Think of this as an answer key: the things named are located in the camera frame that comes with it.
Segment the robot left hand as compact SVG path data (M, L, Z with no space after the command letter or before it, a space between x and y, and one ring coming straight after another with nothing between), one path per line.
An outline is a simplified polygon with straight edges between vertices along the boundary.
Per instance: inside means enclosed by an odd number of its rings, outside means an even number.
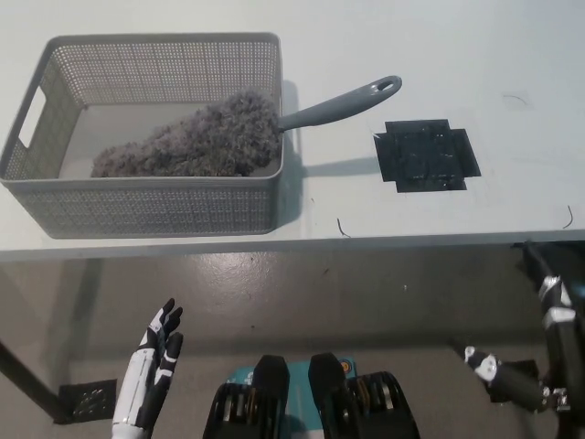
M112 438L149 438L181 353L183 308L169 299L147 326L126 370L112 419Z

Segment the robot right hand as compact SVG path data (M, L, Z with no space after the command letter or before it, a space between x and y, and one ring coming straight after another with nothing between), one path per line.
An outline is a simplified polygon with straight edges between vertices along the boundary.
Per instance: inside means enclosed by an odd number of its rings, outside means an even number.
M584 348L578 331L578 314L561 278L547 276L538 291L543 306L542 325L552 357L549 375L561 384L531 378L495 355L471 345L455 343L453 350L487 387L531 411L546 409L584 414Z

